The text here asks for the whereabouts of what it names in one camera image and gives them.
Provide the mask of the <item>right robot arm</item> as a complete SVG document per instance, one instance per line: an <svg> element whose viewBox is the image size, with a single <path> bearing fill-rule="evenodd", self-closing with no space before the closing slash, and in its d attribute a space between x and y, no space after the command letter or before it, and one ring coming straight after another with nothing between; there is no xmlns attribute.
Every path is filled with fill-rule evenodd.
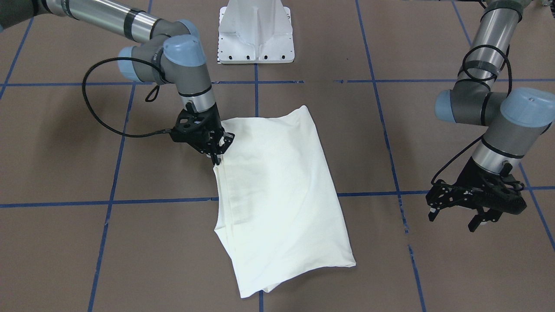
<svg viewBox="0 0 555 312"><path fill-rule="evenodd" d="M42 14L81 20L136 43L136 46L123 48L117 57L92 65L83 77L81 87L85 104L100 125L120 136L132 137L132 134L115 130L103 122L93 110L86 92L93 70L117 62L126 79L155 84L146 102L157 98L162 85L172 84L183 103L175 126L135 134L135 138L168 134L173 142L186 143L208 156L215 166L220 164L235 136L222 126L206 54L198 29L192 22L185 19L170 22L114 0L3 0L1 29Z"/></svg>

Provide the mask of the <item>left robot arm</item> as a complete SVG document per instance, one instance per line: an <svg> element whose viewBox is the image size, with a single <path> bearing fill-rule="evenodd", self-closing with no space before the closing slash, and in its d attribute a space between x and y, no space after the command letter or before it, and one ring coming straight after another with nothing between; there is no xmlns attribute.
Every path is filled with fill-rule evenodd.
<svg viewBox="0 0 555 312"><path fill-rule="evenodd" d="M488 0L457 81L442 91L435 115L445 122L485 126L453 184L435 175L426 194L429 221L441 210L464 207L476 211L470 232L503 214L519 215L527 207L523 182L512 170L554 122L554 95L512 86L510 41L529 0Z"/></svg>

